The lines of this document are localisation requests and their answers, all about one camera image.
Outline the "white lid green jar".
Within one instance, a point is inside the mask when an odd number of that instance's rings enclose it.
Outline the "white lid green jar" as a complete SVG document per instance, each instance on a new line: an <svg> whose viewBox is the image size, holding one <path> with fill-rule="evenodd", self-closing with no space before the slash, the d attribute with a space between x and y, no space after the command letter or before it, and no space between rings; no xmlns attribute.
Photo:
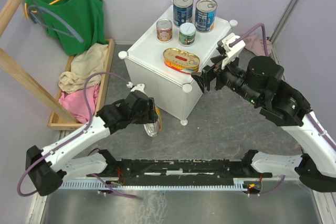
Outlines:
<svg viewBox="0 0 336 224"><path fill-rule="evenodd" d="M196 28L192 23L183 23L179 28L179 43L183 46L191 46L195 41Z"/></svg>

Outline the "small pink label can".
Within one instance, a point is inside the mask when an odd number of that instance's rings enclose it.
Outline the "small pink label can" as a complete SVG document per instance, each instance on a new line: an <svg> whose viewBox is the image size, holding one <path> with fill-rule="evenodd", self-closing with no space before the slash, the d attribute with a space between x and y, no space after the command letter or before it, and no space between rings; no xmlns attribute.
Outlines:
<svg viewBox="0 0 336 224"><path fill-rule="evenodd" d="M172 39L173 27L169 19L159 19L156 22L156 36L160 42L169 42Z"/></svg>

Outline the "tall blue label can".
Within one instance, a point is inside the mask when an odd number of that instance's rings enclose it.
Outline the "tall blue label can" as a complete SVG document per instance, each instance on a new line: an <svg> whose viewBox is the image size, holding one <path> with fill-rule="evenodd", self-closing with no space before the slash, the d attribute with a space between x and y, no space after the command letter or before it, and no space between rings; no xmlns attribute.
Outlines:
<svg viewBox="0 0 336 224"><path fill-rule="evenodd" d="M180 27L184 23L192 22L194 0L172 0L173 22Z"/></svg>

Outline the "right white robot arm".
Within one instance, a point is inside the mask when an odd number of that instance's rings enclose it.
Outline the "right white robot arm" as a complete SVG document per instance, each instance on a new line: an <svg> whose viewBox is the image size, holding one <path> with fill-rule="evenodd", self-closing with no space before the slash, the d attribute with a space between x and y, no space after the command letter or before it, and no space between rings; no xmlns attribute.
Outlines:
<svg viewBox="0 0 336 224"><path fill-rule="evenodd" d="M335 192L335 141L318 122L310 103L301 92L283 81L284 68L267 56L253 57L247 69L239 60L193 72L192 78L203 93L228 87L248 101L268 121L290 134L303 148L296 156L272 155L250 150L244 156L241 172L246 177L260 173L298 178L305 186L321 193Z"/></svg>

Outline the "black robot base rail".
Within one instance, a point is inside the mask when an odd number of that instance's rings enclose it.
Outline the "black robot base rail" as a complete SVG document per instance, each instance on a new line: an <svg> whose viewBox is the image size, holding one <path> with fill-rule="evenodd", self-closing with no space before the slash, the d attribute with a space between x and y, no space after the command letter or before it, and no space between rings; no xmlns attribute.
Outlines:
<svg viewBox="0 0 336 224"><path fill-rule="evenodd" d="M122 159L107 166L99 177L121 179L125 186L230 186L234 179L271 178L246 161Z"/></svg>

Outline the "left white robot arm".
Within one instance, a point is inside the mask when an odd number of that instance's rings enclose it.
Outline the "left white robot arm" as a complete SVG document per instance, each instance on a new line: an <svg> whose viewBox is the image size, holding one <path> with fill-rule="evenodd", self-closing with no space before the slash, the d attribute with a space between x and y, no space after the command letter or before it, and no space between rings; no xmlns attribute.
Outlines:
<svg viewBox="0 0 336 224"><path fill-rule="evenodd" d="M42 149L29 148L25 173L40 196L50 195L62 183L77 176L102 174L110 177L116 171L117 161L109 151L100 150L84 158L75 156L130 124L154 123L157 119L154 99L133 91L125 99L103 106L87 124L62 140Z"/></svg>

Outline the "blue white label can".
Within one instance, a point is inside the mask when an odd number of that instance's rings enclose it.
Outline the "blue white label can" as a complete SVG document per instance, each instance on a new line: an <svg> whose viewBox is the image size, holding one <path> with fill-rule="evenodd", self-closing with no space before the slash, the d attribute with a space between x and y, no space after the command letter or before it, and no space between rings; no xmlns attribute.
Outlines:
<svg viewBox="0 0 336 224"><path fill-rule="evenodd" d="M210 32L214 27L217 11L215 0L198 0L195 8L195 27L201 33Z"/></svg>

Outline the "silver oval fish tin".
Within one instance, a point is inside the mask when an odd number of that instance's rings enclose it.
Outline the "silver oval fish tin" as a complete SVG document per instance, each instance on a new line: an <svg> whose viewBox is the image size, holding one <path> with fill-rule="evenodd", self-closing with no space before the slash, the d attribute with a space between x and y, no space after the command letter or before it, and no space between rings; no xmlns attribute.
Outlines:
<svg viewBox="0 0 336 224"><path fill-rule="evenodd" d="M156 105L155 105L155 112L156 112L156 115L158 116L155 123L148 123L144 125L144 129L147 135L150 137L156 137L160 133L162 126L163 126L161 112L160 112L160 109Z"/></svg>

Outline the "white cube cabinet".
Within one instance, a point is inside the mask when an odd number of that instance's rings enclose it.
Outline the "white cube cabinet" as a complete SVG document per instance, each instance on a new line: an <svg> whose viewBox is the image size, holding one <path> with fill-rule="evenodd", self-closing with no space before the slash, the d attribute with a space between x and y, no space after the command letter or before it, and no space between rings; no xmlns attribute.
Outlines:
<svg viewBox="0 0 336 224"><path fill-rule="evenodd" d="M178 72L164 63L163 51L177 48L195 54L200 59L200 68L210 64L211 57L217 55L217 42L232 32L228 21L216 17L214 28L208 33L197 33L195 43L184 47L179 43L179 28L173 26L173 38L160 42L156 35L156 24L151 27L127 50L119 52L124 60L131 82L142 83L147 96L155 101L161 110L188 123L187 117L202 96L193 78L187 73Z"/></svg>

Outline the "red oval sardine tin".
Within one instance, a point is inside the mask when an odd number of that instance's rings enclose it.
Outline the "red oval sardine tin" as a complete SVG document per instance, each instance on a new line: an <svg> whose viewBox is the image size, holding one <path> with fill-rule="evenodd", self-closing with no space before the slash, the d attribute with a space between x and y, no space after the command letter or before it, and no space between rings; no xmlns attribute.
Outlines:
<svg viewBox="0 0 336 224"><path fill-rule="evenodd" d="M185 74L198 72L200 66L200 58L198 56L177 48L164 50L163 59L167 67Z"/></svg>

